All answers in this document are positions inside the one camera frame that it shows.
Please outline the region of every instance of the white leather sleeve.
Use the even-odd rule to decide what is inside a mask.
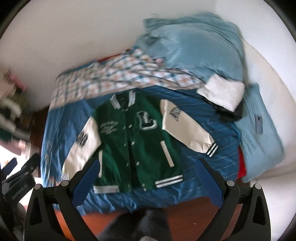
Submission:
[[[90,117],[64,162],[63,177],[70,180],[76,172],[82,170],[101,143],[98,124],[93,117]]]
[[[162,129],[190,149],[212,156],[218,146],[213,138],[194,119],[169,100],[160,101]]]

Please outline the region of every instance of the plaid blanket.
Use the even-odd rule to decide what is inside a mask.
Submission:
[[[202,84],[185,70],[166,69],[162,59],[153,60],[134,47],[102,63],[94,61],[60,74],[50,109],[133,88],[196,89]]]

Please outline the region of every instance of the striped cuff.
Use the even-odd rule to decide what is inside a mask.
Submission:
[[[110,185],[110,186],[94,186],[95,194],[103,194],[103,193],[116,193],[119,192],[118,185]]]
[[[218,146],[216,145],[216,143],[214,142],[211,147],[208,149],[207,151],[207,155],[209,157],[212,157],[212,155],[214,154],[214,152],[218,149]]]
[[[175,176],[175,177],[170,177],[170,178],[166,178],[166,179],[163,179],[163,180],[156,181],[155,185],[156,185],[157,188],[161,188],[161,187],[172,185],[172,184],[175,184],[175,183],[178,183],[178,182],[181,182],[181,181],[183,181],[182,175],[178,175],[178,176]]]

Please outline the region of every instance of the light blue pillowcase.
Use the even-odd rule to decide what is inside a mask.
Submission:
[[[284,157],[282,142],[266,110],[258,84],[246,88],[243,117],[235,124],[242,132],[240,146],[247,171],[242,181],[246,183],[273,168]]]
[[[244,51],[239,30],[213,13],[144,20],[147,33],[136,45],[167,68],[186,69],[205,82],[217,73],[242,81]]]

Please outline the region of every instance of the green varsity jacket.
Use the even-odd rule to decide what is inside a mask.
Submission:
[[[183,181],[174,139],[212,156],[218,146],[190,116],[168,100],[137,90],[115,94],[99,106],[65,160],[65,178],[90,157],[100,161],[95,193],[153,190]]]

